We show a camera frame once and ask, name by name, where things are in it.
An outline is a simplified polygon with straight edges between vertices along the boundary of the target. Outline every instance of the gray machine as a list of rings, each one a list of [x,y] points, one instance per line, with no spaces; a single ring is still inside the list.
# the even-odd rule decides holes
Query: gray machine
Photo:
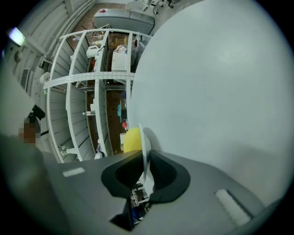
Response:
[[[154,18],[146,14],[120,10],[100,9],[94,16],[97,28],[109,24],[109,28],[118,28],[150,34],[154,27]]]
[[[2,150],[10,153],[0,158],[6,182],[43,227],[64,235],[130,234],[130,189],[143,171],[142,151],[58,164],[51,154],[17,138],[0,136],[0,141]],[[150,170],[155,181],[152,208],[133,234],[180,234],[183,228],[206,235],[250,234],[277,205],[265,208],[222,171],[173,154],[151,151]],[[220,188],[228,189],[250,215],[244,226],[236,226],[217,201]]]

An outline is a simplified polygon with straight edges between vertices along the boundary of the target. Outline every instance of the gray panel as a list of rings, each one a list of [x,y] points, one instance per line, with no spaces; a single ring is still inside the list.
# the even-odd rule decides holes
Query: gray panel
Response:
[[[99,9],[94,17],[120,17],[120,18],[129,18],[130,11],[120,10],[120,9]]]
[[[57,79],[61,77],[68,76],[71,59],[70,56],[74,53],[72,47],[69,43],[65,40],[62,48],[58,54],[58,58],[56,59],[56,64],[53,67],[53,75],[52,79]]]
[[[90,138],[88,137],[85,142],[79,147],[79,151],[83,160],[90,160],[91,158],[94,159],[94,153],[92,150],[92,145]]]
[[[65,100],[66,100],[65,93],[51,89],[50,101],[62,101],[65,103]]]
[[[97,28],[109,24],[112,28],[125,29],[143,34],[149,34],[153,27],[153,25],[141,21],[117,17],[95,17],[95,24]]]
[[[50,102],[50,111],[65,110],[65,103]]]
[[[87,139],[88,137],[89,137],[88,129],[85,129],[82,132],[78,133],[75,136],[75,140],[77,142],[77,145],[80,146],[85,141],[85,139]]]
[[[89,59],[87,58],[86,51],[89,47],[87,38],[84,37],[81,45],[79,47],[79,50],[76,51],[76,59],[74,60],[74,68],[72,71],[72,74],[78,74],[78,73],[86,73],[88,70],[88,64]]]
[[[46,27],[42,28],[41,34],[37,39],[39,45],[46,48],[48,41],[54,37],[56,30],[62,25],[62,23],[68,19],[68,12],[66,10],[65,4],[61,4],[53,12],[53,18],[48,19],[46,22]]]
[[[66,128],[68,128],[68,120],[66,118],[52,122],[52,129],[53,133],[55,134],[63,131]]]
[[[235,229],[222,205],[214,193],[218,189],[228,189],[253,215],[259,214],[264,206],[249,190],[222,171],[203,163],[185,159],[176,155],[165,154],[171,160],[183,165],[191,176],[191,182],[183,195],[171,203],[152,205],[144,221],[135,228],[133,234],[225,234]],[[121,213],[125,200],[109,194],[99,177],[109,165],[122,160],[124,157],[106,157],[91,162],[59,165],[60,170],[82,167],[85,172],[69,178],[54,180],[53,185],[59,186],[58,198],[65,210],[70,213],[75,205],[75,213],[70,213],[69,223],[80,221],[81,215],[92,212],[90,217],[83,220],[83,228],[87,234],[129,234],[109,222],[114,215]],[[68,198],[68,189],[72,188],[77,195]]]
[[[75,159],[77,158],[76,154],[68,154],[66,156],[64,156],[64,163],[68,163],[68,162],[73,162]]]
[[[147,23],[147,24],[151,24],[152,26],[154,25],[154,18],[149,15],[146,15],[146,14],[132,11],[130,13],[130,19],[141,21],[141,22]]]
[[[86,117],[82,113],[79,113],[79,114],[76,114],[76,115],[72,115],[72,123],[73,123],[73,125],[74,124],[77,124],[79,122],[82,122],[84,120],[86,120]]]
[[[50,111],[51,121],[54,122],[58,119],[67,118],[66,110],[62,111]]]
[[[67,142],[71,138],[68,127],[66,129],[64,129],[63,131],[58,132],[54,136],[55,136],[55,141],[58,146],[63,145],[65,142]]]
[[[112,148],[110,144],[110,138],[108,137],[105,141],[105,149],[107,153],[112,153]]]
[[[80,132],[82,132],[86,128],[87,128],[86,120],[84,120],[80,123],[74,124],[73,125],[74,135],[79,134]]]
[[[70,110],[71,110],[72,115],[74,115],[74,114],[77,114],[77,115],[81,114],[82,115],[82,113],[86,111],[85,103],[71,102]]]
[[[85,92],[84,91],[81,91],[77,88],[74,88],[71,90],[71,97],[70,97],[70,100],[71,101],[81,101],[81,102],[85,102]]]

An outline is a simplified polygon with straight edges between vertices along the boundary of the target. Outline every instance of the white shelving unit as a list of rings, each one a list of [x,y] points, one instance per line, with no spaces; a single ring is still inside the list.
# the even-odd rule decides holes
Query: white shelving unit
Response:
[[[72,49],[66,38],[63,38],[53,61],[50,73],[50,80],[69,75],[69,70],[71,67],[70,56],[73,53],[74,50]],[[66,93],[63,92],[63,90],[55,88],[48,89],[47,120],[49,133],[60,161],[62,163],[74,161],[77,157],[76,154],[68,154],[67,156],[63,156],[61,154],[62,146],[65,146],[67,148],[74,147],[67,119]]]
[[[98,69],[96,73],[88,73],[90,59],[86,56],[89,47],[86,34],[101,31],[104,31],[105,34],[97,59]],[[106,72],[109,32],[129,34],[126,73]],[[75,51],[67,41],[67,38],[72,35],[81,37]],[[50,80],[45,83],[44,89],[47,89],[47,120],[49,131],[62,163],[72,162],[75,159],[80,161],[94,159],[96,154],[91,141],[86,116],[82,114],[86,111],[86,92],[80,89],[80,83],[86,85],[87,80],[95,80],[95,98],[93,104],[90,106],[91,110],[96,113],[101,151],[106,156],[113,155],[107,119],[107,79],[120,81],[125,85],[127,116],[129,126],[131,126],[129,114],[131,112],[130,98],[134,74],[130,72],[130,63],[133,35],[137,35],[137,38],[140,37],[145,42],[151,39],[149,35],[122,29],[91,29],[60,37],[61,43],[53,61]],[[63,156],[61,154],[63,146],[71,149],[71,153]]]

